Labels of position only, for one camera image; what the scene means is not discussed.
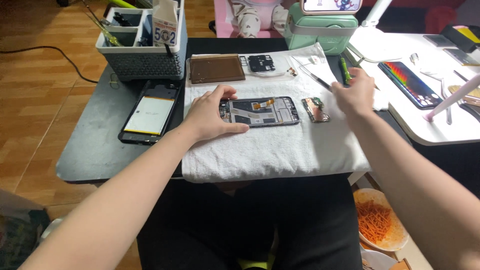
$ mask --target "black cable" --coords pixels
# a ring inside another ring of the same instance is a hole
[[[43,49],[43,48],[56,49],[57,51],[59,51],[59,52],[68,60],[68,62],[70,62],[70,64],[72,64],[72,66],[75,68],[75,70],[77,71],[77,73],[78,73],[78,75],[80,76],[80,78],[84,79],[85,81],[94,83],[94,84],[97,84],[97,83],[98,83],[98,81],[90,80],[90,79],[87,79],[87,78],[83,77],[83,75],[82,75],[82,74],[80,73],[80,71],[78,70],[78,67],[72,62],[72,60],[70,60],[70,58],[68,58],[62,50],[60,50],[59,48],[54,47],[54,46],[37,46],[37,47],[31,47],[31,48],[26,48],[26,49],[3,50],[3,51],[0,51],[0,54],[17,53],[17,52],[23,52],[23,51],[33,50],[33,49]]]

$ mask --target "person's arm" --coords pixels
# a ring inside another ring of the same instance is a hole
[[[85,199],[20,269],[115,269],[185,152],[198,141],[249,129],[220,119],[220,99],[235,99],[235,92],[231,86],[218,86],[196,98],[179,127]]]
[[[373,78],[350,73],[332,89],[395,213],[434,269],[480,269],[480,200],[372,112]]]

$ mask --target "colorful screen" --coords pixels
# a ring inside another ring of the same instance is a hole
[[[442,98],[418,78],[402,62],[383,62],[379,67],[397,84],[397,86],[418,106],[433,108],[442,102]]]
[[[305,11],[356,11],[360,0],[303,0]]]

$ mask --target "hand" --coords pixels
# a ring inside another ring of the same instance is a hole
[[[349,68],[355,78],[350,80],[350,88],[344,88],[339,82],[332,83],[332,91],[338,107],[348,116],[372,112],[375,80],[363,69]]]
[[[215,138],[224,133],[243,133],[249,126],[243,123],[226,123],[220,118],[218,106],[221,99],[237,99],[231,86],[219,85],[215,90],[195,98],[181,126],[196,136],[196,141]]]

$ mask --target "mint green device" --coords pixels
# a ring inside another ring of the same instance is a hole
[[[338,55],[345,50],[357,27],[358,21],[353,15],[308,16],[295,3],[288,10],[283,36],[288,49],[300,49],[319,42],[325,55]]]

